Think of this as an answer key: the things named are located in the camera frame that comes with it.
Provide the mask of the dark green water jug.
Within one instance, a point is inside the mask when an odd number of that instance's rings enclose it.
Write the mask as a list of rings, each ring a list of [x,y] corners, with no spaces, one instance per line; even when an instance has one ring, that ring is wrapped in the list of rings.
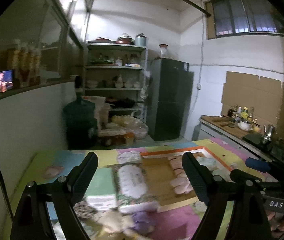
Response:
[[[98,121],[95,104],[82,98],[83,80],[75,77],[76,99],[63,108],[68,150],[88,150],[98,142]]]

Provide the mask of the dark refrigerator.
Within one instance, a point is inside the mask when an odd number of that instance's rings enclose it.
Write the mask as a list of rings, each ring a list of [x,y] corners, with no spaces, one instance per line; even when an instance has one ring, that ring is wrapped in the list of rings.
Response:
[[[194,73],[188,63],[157,59],[150,65],[146,124],[154,141],[178,139],[187,119]]]

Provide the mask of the kitchen counter with bottles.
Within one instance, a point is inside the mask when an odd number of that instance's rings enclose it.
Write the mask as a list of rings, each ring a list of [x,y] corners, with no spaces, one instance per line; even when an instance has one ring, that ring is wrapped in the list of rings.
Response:
[[[273,125],[259,126],[229,116],[202,115],[199,118],[198,140],[218,138],[246,156],[284,164],[284,140]]]

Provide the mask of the orange rimmed cardboard box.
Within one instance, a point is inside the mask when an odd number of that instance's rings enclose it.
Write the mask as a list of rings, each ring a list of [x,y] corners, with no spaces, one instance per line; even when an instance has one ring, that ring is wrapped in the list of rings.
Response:
[[[211,171],[228,179],[231,168],[219,157],[215,156],[205,147],[184,148],[180,150],[166,150],[158,152],[141,152],[142,166],[146,172],[147,184],[152,194],[157,197],[159,207],[157,212],[169,211],[179,206],[185,206],[186,201],[194,199],[197,201],[195,191],[188,194],[175,194],[170,181],[176,178],[173,173],[168,157],[182,156],[185,152],[191,152],[194,157],[201,156],[214,158],[217,161],[218,169]]]

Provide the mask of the metal storage shelf rack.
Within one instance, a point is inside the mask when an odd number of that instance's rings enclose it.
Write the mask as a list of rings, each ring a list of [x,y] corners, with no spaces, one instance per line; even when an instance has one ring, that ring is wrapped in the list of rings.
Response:
[[[83,67],[85,95],[103,97],[100,119],[130,115],[145,121],[146,46],[120,43],[89,43]]]

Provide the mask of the white patterned cloth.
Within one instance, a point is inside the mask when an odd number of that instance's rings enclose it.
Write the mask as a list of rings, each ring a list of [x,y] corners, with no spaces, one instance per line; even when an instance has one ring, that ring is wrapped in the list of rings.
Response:
[[[217,161],[214,158],[197,156],[196,160],[200,165],[205,166],[209,171],[214,171],[218,169]]]

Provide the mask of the plastic bag of produce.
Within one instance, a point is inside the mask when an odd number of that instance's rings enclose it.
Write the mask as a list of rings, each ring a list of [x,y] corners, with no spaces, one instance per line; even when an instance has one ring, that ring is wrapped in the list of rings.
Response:
[[[137,140],[145,139],[149,131],[145,123],[131,115],[115,115],[112,122],[133,133]]]

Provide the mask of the leopard print cloth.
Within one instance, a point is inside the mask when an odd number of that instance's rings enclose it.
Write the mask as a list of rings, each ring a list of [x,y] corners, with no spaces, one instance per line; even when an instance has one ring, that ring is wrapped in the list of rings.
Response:
[[[88,205],[88,203],[83,200],[75,204],[73,207],[75,214],[79,219],[87,220],[90,219],[94,222],[99,220],[99,212],[94,207]]]

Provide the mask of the glass jar on fridge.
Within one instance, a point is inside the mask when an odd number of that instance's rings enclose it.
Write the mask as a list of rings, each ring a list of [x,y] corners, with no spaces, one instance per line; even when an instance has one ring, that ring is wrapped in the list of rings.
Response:
[[[160,49],[160,58],[164,59],[167,58],[167,49],[168,49],[167,44],[160,44],[159,49]]]

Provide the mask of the floral tissue pack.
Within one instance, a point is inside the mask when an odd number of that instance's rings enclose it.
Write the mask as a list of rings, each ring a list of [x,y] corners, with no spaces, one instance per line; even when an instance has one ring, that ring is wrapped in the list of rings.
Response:
[[[117,156],[117,162],[114,172],[118,188],[118,210],[126,215],[157,211],[159,203],[157,197],[149,190],[140,153],[122,152]]]

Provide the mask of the light blue pot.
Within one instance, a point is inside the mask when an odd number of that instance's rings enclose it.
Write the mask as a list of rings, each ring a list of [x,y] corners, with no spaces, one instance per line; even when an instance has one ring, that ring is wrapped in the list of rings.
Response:
[[[147,37],[143,33],[137,34],[134,43],[136,46],[145,47],[147,44]]]

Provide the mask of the colourful cartoon play mat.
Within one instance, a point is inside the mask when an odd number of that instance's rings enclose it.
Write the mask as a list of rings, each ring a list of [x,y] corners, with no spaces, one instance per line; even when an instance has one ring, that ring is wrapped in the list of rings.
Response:
[[[123,155],[132,154],[133,152],[158,152],[166,150],[180,150],[184,148],[205,147],[215,156],[219,157],[230,167],[237,167],[248,172],[262,180],[274,182],[275,178],[267,173],[261,173],[246,167],[245,160],[252,157],[252,154],[240,150],[238,146],[232,146],[231,143],[218,138],[209,138],[198,141],[181,142],[175,144],[165,144],[163,146],[149,146],[136,148],[116,148],[113,150],[96,150],[98,156],[99,168],[115,165]],[[11,199],[11,208],[16,210],[18,202],[26,184],[34,180],[38,184],[47,183],[45,178],[45,169],[50,165],[64,167],[64,174],[76,165],[78,165],[87,154],[87,151],[74,153],[73,151],[43,151],[35,154],[28,168],[24,172],[15,193]],[[152,219],[156,223],[156,229],[151,234],[152,239],[185,239],[191,237],[197,229],[202,214],[195,210],[195,200],[189,199],[185,206],[179,206],[169,211],[153,213]]]

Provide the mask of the pink plush toy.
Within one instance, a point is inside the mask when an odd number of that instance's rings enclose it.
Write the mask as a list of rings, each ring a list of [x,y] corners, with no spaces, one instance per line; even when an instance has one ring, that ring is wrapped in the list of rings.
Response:
[[[176,178],[170,181],[170,185],[173,187],[175,194],[188,194],[193,188],[183,169],[182,156],[168,157],[170,167],[175,174]]]

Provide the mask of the cardboard sheets on wall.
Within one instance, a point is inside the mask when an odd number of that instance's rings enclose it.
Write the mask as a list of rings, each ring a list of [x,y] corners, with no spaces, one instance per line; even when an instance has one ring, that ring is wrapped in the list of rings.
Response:
[[[268,77],[227,72],[222,92],[221,114],[234,105],[254,108],[260,127],[273,124],[284,140],[284,82]]]

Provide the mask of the green white carton box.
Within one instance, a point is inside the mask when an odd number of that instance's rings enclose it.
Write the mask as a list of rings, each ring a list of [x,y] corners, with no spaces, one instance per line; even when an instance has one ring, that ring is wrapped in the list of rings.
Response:
[[[89,206],[98,211],[116,209],[117,188],[114,173],[110,167],[98,168],[85,192],[85,200]]]

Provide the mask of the jars on window ledge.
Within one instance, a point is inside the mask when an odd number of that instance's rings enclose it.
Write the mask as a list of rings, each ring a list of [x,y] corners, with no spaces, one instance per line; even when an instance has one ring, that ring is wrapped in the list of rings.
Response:
[[[7,53],[7,68],[13,70],[15,89],[40,84],[41,49],[36,47],[34,42],[27,43],[22,42],[21,39],[13,39]]]

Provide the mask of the barred window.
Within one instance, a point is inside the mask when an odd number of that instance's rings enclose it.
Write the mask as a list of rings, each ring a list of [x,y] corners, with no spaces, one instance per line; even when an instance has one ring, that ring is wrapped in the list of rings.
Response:
[[[284,36],[284,17],[268,0],[211,0],[205,3],[207,38]]]

